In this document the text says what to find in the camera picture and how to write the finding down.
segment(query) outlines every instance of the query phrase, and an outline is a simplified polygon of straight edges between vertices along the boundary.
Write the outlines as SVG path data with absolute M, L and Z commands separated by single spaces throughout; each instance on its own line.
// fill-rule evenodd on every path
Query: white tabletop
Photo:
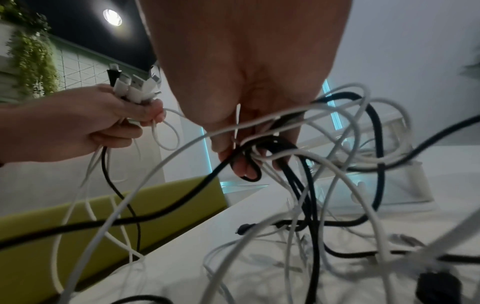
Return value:
M 384 215 L 382 222 L 387 232 L 412 235 L 428 243 L 480 206 L 477 199 L 480 197 L 478 187 L 480 164 L 466 164 L 464 167 L 455 166 L 439 170 L 439 154 L 450 154 L 451 151 L 440 152 L 435 150 L 427 153 L 422 159 L 439 209 L 414 214 Z M 478 149 L 474 152 L 469 155 L 471 157 L 478 155 Z M 83 291 L 71 302 L 110 304 L 119 298 L 134 294 L 157 294 L 170 298 L 175 304 L 196 303 L 209 282 L 202 267 L 204 256 L 213 248 L 238 239 L 235 231 L 241 224 L 256 223 L 272 214 L 285 211 L 288 195 L 288 192 L 278 185 L 269 185 L 148 254 L 144 263 L 123 268 Z M 371 227 L 366 223 L 358 227 L 358 230 L 371 232 Z M 273 235 L 269 239 L 281 240 L 282 237 Z M 478 255 L 479 241 L 480 237 L 472 239 L 453 252 Z M 327 228 L 325 242 L 332 249 L 342 252 L 374 249 L 368 240 L 333 227 Z M 408 250 L 406 247 L 395 248 Z M 228 250 L 223 250 L 214 257 L 210 263 L 213 269 L 219 265 Z M 286 302 L 283 268 L 268 265 L 271 260 L 283 262 L 284 250 L 285 245 L 282 243 L 254 241 L 243 251 L 224 280 L 236 303 Z M 340 268 L 351 267 L 344 259 L 332 257 L 331 261 Z M 291 265 L 302 267 L 296 247 L 292 248 Z M 463 294 L 470 297 L 476 281 L 480 279 L 480 267 L 457 266 L 457 269 L 463 282 Z M 302 303 L 305 300 L 309 278 L 305 272 L 294 271 L 290 277 L 294 302 Z M 413 303 L 416 281 L 405 277 L 397 280 L 396 292 L 400 299 L 399 303 Z M 340 299 L 343 303 L 385 302 L 382 281 L 378 278 L 352 285 L 324 273 L 320 277 L 318 294 L 322 302 L 328 304 L 337 303 Z M 215 297 L 214 303 L 225 302 L 220 295 Z

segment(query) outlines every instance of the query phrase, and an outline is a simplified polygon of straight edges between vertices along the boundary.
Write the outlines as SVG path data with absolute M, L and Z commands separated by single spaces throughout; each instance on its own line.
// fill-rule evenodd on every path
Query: bundle of connectors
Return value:
M 124 84 L 127 84 L 127 82 L 127 80 L 122 80 L 122 83 Z M 132 79 L 129 85 L 128 92 L 125 96 L 134 96 L 136 98 L 137 96 L 139 96 L 138 91 L 141 91 L 143 86 L 138 80 Z M 137 91 L 133 91 L 133 93 L 130 94 L 130 90 L 132 89 L 132 87 Z M 350 87 L 360 88 L 361 90 L 363 90 L 363 94 L 359 95 L 353 92 L 345 91 Z M 341 105 L 339 104 L 339 106 L 337 107 L 331 107 L 327 105 L 327 102 L 329 101 L 341 102 L 345 100 L 345 103 Z M 403 141 L 399 144 L 398 148 L 387 155 L 385 155 L 384 152 L 382 124 L 377 112 L 371 105 L 373 103 L 383 103 L 397 109 L 403 115 L 405 126 L 408 129 L 408 135 L 403 138 Z M 354 115 L 351 115 L 347 111 L 347 109 L 351 107 L 358 107 L 358 110 Z M 299 120 L 299 116 L 309 110 L 313 110 L 318 113 L 306 119 Z M 321 126 L 315 123 L 315 121 L 318 119 L 321 119 L 323 117 L 329 117 L 330 114 L 333 112 L 339 113 L 349 121 L 349 126 L 344 129 L 344 133 L 340 138 L 330 136 Z M 358 153 L 361 132 L 358 127 L 357 121 L 364 113 L 369 116 L 373 125 L 375 136 L 375 156 L 362 155 L 361 153 Z M 224 160 L 217 168 L 215 168 L 211 174 L 206 176 L 202 180 L 202 182 L 200 182 L 194 189 L 192 189 L 189 193 L 185 194 L 182 198 L 180 198 L 172 205 L 162 210 L 149 214 L 144 214 L 141 216 L 118 218 L 120 213 L 128 206 L 128 204 L 136 196 L 138 191 L 147 183 L 147 181 L 158 170 L 160 170 L 163 166 L 165 166 L 168 162 L 170 162 L 173 158 L 175 158 L 185 149 L 207 137 L 215 136 L 225 132 L 230 132 L 233 130 L 249 128 L 259 124 L 264 124 L 265 122 L 272 123 L 269 130 L 245 138 L 237 145 L 232 154 L 226 160 Z M 472 213 L 457 227 L 450 230 L 449 232 L 428 245 L 423 245 L 421 242 L 415 242 L 415 240 L 409 238 L 408 236 L 396 235 L 396 237 L 403 239 L 405 242 L 412 243 L 412 247 L 419 247 L 420 249 L 417 251 L 412 250 L 409 252 L 401 250 L 391 250 L 390 243 L 393 241 L 392 235 L 386 234 L 385 230 L 383 229 L 382 222 L 379 220 L 376 214 L 376 210 L 378 210 L 379 206 L 382 203 L 386 171 L 408 164 L 408 162 L 417 157 L 423 150 L 435 144 L 440 139 L 448 136 L 449 134 L 452 134 L 453 132 L 456 132 L 462 128 L 466 128 L 478 122 L 480 122 L 480 115 L 459 122 L 433 135 L 431 138 L 418 145 L 412 151 L 407 152 L 406 147 L 411 144 L 411 120 L 407 111 L 399 104 L 390 100 L 371 98 L 369 90 L 363 85 L 351 84 L 342 86 L 330 92 L 326 92 L 324 95 L 320 96 L 318 99 L 316 99 L 309 105 L 299 106 L 290 110 L 284 110 L 266 117 L 255 119 L 250 122 L 241 123 L 215 132 L 210 132 L 184 144 L 182 147 L 175 150 L 171 155 L 165 158 L 161 163 L 156 165 L 151 170 L 151 172 L 148 173 L 144 180 L 136 187 L 136 189 L 134 189 L 127 197 L 125 197 L 118 206 L 114 207 L 114 212 L 107 220 L 92 220 L 89 222 L 81 222 L 76 224 L 65 224 L 60 227 L 37 231 L 34 233 L 2 240 L 0 241 L 0 250 L 52 235 L 61 235 L 62 233 L 68 233 L 82 229 L 99 228 L 95 237 L 91 240 L 91 242 L 81 255 L 72 273 L 70 274 L 65 290 L 61 293 L 59 303 L 66 304 L 69 302 L 74 288 L 80 278 L 80 275 L 84 267 L 88 263 L 93 251 L 95 250 L 99 242 L 102 240 L 102 238 L 104 236 L 108 236 L 107 232 L 111 226 L 122 226 L 126 224 L 140 223 L 153 220 L 165 216 L 178 208 L 181 208 L 184 204 L 187 204 L 191 198 L 197 195 L 204 187 L 206 187 L 210 182 L 212 182 L 213 179 L 224 168 L 232 164 L 237 157 L 243 155 L 244 157 L 246 157 L 248 162 L 252 165 L 252 167 L 257 173 L 257 178 L 255 180 L 249 180 L 246 178 L 244 179 L 248 181 L 257 181 L 261 179 L 262 173 L 270 175 L 274 179 L 274 181 L 278 182 L 281 186 L 285 187 L 289 191 L 289 193 L 291 193 L 291 198 L 294 201 L 294 206 L 288 212 L 274 214 L 260 223 L 243 225 L 238 230 L 238 233 L 243 235 L 243 237 L 238 241 L 233 241 L 224 245 L 224 247 L 234 245 L 234 248 L 227 254 L 227 256 L 216 271 L 213 271 L 204 263 L 204 265 L 206 266 L 205 268 L 208 272 L 208 276 L 210 278 L 210 284 L 208 285 L 202 298 L 200 299 L 200 304 L 211 303 L 213 297 L 218 291 L 229 302 L 233 301 L 233 297 L 228 291 L 228 288 L 222 283 L 223 277 L 227 273 L 230 265 L 243 250 L 243 248 L 245 248 L 245 246 L 254 238 L 261 236 L 259 234 L 263 229 L 272 225 L 275 226 L 276 231 L 264 235 L 273 234 L 278 231 L 288 231 L 284 268 L 285 288 L 287 300 L 289 301 L 289 303 L 293 302 L 292 295 L 289 289 L 290 248 L 293 243 L 294 234 L 296 232 L 304 230 L 305 228 L 308 229 L 308 237 L 304 237 L 302 238 L 302 240 L 299 239 L 297 242 L 297 244 L 300 245 L 300 250 L 304 253 L 304 255 L 309 255 L 309 258 L 306 259 L 308 260 L 306 264 L 308 264 L 307 269 L 309 269 L 310 282 L 305 303 L 313 304 L 317 302 L 317 288 L 320 276 L 320 261 L 322 261 L 322 266 L 325 268 L 325 270 L 329 271 L 340 279 L 359 281 L 363 278 L 368 277 L 381 277 L 385 288 L 386 302 L 388 304 L 397 303 L 395 284 L 393 282 L 394 278 L 391 275 L 391 273 L 393 272 L 402 273 L 405 271 L 405 269 L 410 268 L 412 265 L 422 268 L 424 264 L 436 260 L 440 260 L 446 263 L 480 263 L 480 257 L 478 256 L 445 254 L 447 251 L 458 246 L 463 241 L 469 239 L 480 230 L 480 226 L 477 225 L 478 221 L 480 220 L 480 209 Z M 308 151 L 304 151 L 302 149 L 298 149 L 294 144 L 290 143 L 282 137 L 275 135 L 278 132 L 286 131 L 291 128 L 296 128 L 303 124 L 309 124 L 320 132 L 323 132 L 327 137 L 331 138 L 332 142 L 334 143 L 334 147 L 328 155 L 320 156 L 309 153 Z M 352 134 L 354 136 L 354 141 L 351 145 L 351 149 L 349 149 L 348 147 L 343 146 L 342 143 L 345 138 L 351 136 Z M 263 156 L 262 154 L 258 153 L 259 149 L 267 150 L 271 153 L 271 155 Z M 340 149 L 343 153 L 347 155 L 347 158 L 344 162 L 339 162 L 338 159 L 334 161 L 335 155 Z M 302 166 L 301 169 L 305 171 L 307 180 L 306 184 L 302 184 L 300 179 L 296 176 L 296 174 L 290 168 L 287 162 L 284 161 L 285 157 L 291 155 L 297 157 L 300 160 Z M 310 168 L 307 166 L 307 160 L 318 164 L 318 170 L 314 174 L 311 173 Z M 277 162 L 278 166 L 283 171 L 286 180 L 284 180 L 272 169 L 271 165 L 269 164 L 272 161 Z M 94 168 L 94 164 L 98 162 L 98 160 L 95 162 L 94 158 L 92 158 L 91 165 L 87 170 L 87 177 L 91 173 L 92 168 Z M 320 202 L 320 205 L 322 207 L 318 209 L 314 181 L 325 170 L 329 170 L 333 174 L 335 174 L 335 178 L 330 185 L 330 189 L 328 190 L 325 199 Z M 346 175 L 347 172 L 374 172 L 377 174 L 376 193 L 372 202 L 365 201 L 365 198 L 362 197 L 362 195 L 359 193 L 358 188 Z M 345 185 L 352 192 L 352 195 L 356 198 L 359 204 L 362 205 L 363 209 L 365 210 L 365 215 L 362 215 L 359 218 L 350 221 L 325 220 L 326 213 L 328 212 L 330 197 L 339 180 L 342 180 L 342 182 L 345 183 Z M 299 215 L 301 213 L 304 214 L 303 220 L 299 220 Z M 373 235 L 365 237 L 371 237 L 375 240 L 377 245 L 376 251 L 354 253 L 336 252 L 323 243 L 323 232 L 325 226 L 342 227 L 344 229 L 347 229 L 348 231 L 351 231 L 352 233 L 361 235 L 359 232 L 355 232 L 354 230 L 352 230 L 351 227 L 360 225 L 367 221 L 370 221 L 372 225 Z M 333 265 L 331 265 L 331 263 L 329 262 L 328 254 L 347 259 L 375 256 L 377 257 L 377 265 L 367 265 L 360 270 L 340 271 L 336 269 Z M 402 257 L 395 259 L 394 255 L 401 255 Z M 458 285 L 457 281 L 452 279 L 449 275 L 422 275 L 419 279 L 419 287 L 417 290 L 417 295 L 421 300 L 435 298 L 435 295 L 431 296 L 432 293 L 440 294 L 439 289 L 434 286 L 434 283 L 426 283 L 426 281 L 429 280 L 430 282 L 432 280 L 435 280 L 441 284 L 450 284 L 450 282 L 455 282 L 455 286 Z M 455 290 L 448 293 L 448 295 L 453 300 L 457 300 L 458 292 L 459 288 L 455 288 Z M 478 299 L 477 301 L 474 300 L 474 302 L 479 302 L 478 300 L 480 299 L 480 291 L 476 294 L 478 295 Z M 116 303 L 126 303 L 142 299 L 148 299 L 156 301 L 158 303 L 169 302 L 168 299 L 165 299 L 163 297 L 153 295 L 138 295 L 119 300 Z

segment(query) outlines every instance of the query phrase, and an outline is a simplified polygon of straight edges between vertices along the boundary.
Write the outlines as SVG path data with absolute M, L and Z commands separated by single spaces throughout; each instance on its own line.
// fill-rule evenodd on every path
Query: hanging plant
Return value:
M 17 25 L 8 43 L 10 65 L 18 71 L 17 86 L 23 98 L 48 95 L 58 90 L 57 69 L 48 37 L 45 16 L 8 0 L 0 7 L 0 18 Z

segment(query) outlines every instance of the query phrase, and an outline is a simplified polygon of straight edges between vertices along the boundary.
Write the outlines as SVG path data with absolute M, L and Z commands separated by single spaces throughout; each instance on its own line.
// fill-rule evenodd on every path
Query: ceiling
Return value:
M 55 36 L 144 71 L 156 60 L 134 0 L 23 2 L 47 17 Z M 104 19 L 106 9 L 121 16 L 119 27 Z

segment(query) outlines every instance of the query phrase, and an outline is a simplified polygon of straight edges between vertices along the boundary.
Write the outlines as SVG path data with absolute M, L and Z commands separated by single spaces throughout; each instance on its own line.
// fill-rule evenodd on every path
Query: recessed spotlight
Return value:
M 105 10 L 103 11 L 103 17 L 105 18 L 105 20 L 108 21 L 108 23 L 110 23 L 113 26 L 118 27 L 119 25 L 122 24 L 122 19 L 120 15 L 115 11 Z

